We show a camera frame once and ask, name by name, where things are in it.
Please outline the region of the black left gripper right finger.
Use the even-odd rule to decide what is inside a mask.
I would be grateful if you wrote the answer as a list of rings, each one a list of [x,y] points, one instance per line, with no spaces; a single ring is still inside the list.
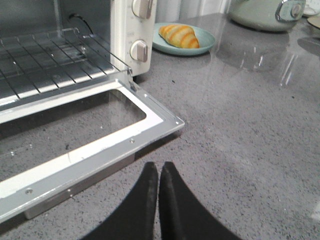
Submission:
[[[198,201],[173,162],[162,167],[158,209],[163,240],[238,240]]]

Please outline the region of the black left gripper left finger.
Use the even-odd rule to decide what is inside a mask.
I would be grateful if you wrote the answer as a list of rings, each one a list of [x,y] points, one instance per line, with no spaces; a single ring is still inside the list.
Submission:
[[[84,240],[152,240],[158,195],[158,172],[147,162],[125,199]]]

